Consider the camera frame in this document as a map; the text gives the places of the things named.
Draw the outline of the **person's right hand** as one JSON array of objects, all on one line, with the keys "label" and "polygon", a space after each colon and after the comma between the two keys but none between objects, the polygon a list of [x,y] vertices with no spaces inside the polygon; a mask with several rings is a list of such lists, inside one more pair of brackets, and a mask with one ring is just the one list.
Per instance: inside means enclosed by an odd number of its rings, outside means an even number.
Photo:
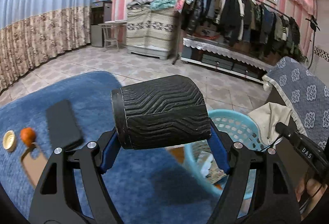
[{"label": "person's right hand", "polygon": [[295,196],[297,201],[299,202],[301,200],[301,196],[304,193],[307,193],[309,196],[313,196],[321,187],[322,185],[315,179],[311,178],[306,181],[304,178],[301,178],[297,184],[297,187],[295,188]]}]

